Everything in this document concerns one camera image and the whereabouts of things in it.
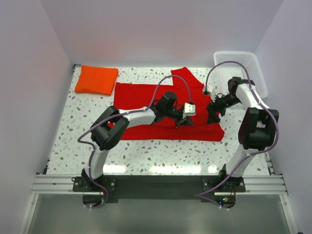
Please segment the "red t shirt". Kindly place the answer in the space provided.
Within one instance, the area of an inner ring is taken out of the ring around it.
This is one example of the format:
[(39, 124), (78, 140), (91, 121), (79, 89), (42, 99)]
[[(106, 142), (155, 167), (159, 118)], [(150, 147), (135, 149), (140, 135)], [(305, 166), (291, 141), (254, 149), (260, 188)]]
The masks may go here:
[(175, 126), (173, 119), (164, 118), (163, 121), (153, 125), (140, 125), (128, 128), (123, 140), (202, 140), (221, 141), (224, 131), (218, 123), (207, 124), (209, 113), (206, 109), (211, 98), (202, 93), (201, 83), (191, 71), (183, 67), (171, 71), (172, 85), (161, 85), (157, 88), (152, 84), (117, 83), (115, 87), (114, 106), (122, 110), (131, 110), (148, 106), (151, 99), (158, 100), (167, 91), (177, 95), (179, 104), (192, 100), (196, 107), (196, 115), (192, 117), (192, 126)]

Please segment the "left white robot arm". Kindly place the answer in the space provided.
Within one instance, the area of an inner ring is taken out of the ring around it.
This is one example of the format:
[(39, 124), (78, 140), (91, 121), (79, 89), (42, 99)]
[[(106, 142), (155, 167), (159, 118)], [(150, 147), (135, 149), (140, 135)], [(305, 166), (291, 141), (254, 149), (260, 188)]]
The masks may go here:
[(84, 186), (89, 191), (104, 189), (102, 177), (107, 155), (127, 129), (153, 125), (164, 118), (173, 119), (175, 127), (192, 126), (191, 117), (196, 115), (195, 104), (189, 101), (178, 105), (176, 102), (177, 95), (168, 91), (159, 100), (153, 100), (149, 106), (140, 109), (120, 110), (115, 106), (108, 107), (91, 128), (78, 138), (79, 143), (89, 144), (93, 148), (87, 167), (81, 173)]

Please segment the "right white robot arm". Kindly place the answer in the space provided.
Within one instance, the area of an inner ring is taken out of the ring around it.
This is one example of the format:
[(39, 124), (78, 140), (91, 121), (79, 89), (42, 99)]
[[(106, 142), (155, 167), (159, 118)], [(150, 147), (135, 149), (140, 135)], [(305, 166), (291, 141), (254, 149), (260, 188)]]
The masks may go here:
[(229, 191), (242, 182), (243, 174), (254, 156), (269, 151), (276, 145), (279, 112), (270, 109), (261, 100), (252, 80), (232, 77), (228, 80), (228, 94), (209, 91), (211, 101), (207, 105), (207, 124), (219, 123), (227, 108), (241, 103), (246, 109), (238, 131), (239, 146), (219, 171), (217, 178), (210, 182), (210, 191)]

